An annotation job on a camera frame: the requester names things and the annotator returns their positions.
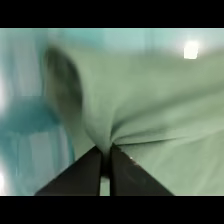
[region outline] green towel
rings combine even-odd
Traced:
[[[45,93],[77,157],[120,146],[176,195],[224,195],[224,52],[186,60],[54,43]]]

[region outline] black bar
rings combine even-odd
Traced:
[[[36,196],[99,196],[102,153],[94,147]]]
[[[111,148],[110,165],[111,196],[173,196],[115,145]]]

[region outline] wrinkled fabric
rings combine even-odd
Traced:
[[[176,195],[224,194],[224,52],[185,60],[55,42],[47,55],[45,94],[79,156],[115,143]]]

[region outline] green cloth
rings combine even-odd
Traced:
[[[186,60],[55,43],[49,55],[46,96],[77,157],[115,143],[176,195],[224,195],[224,52]]]

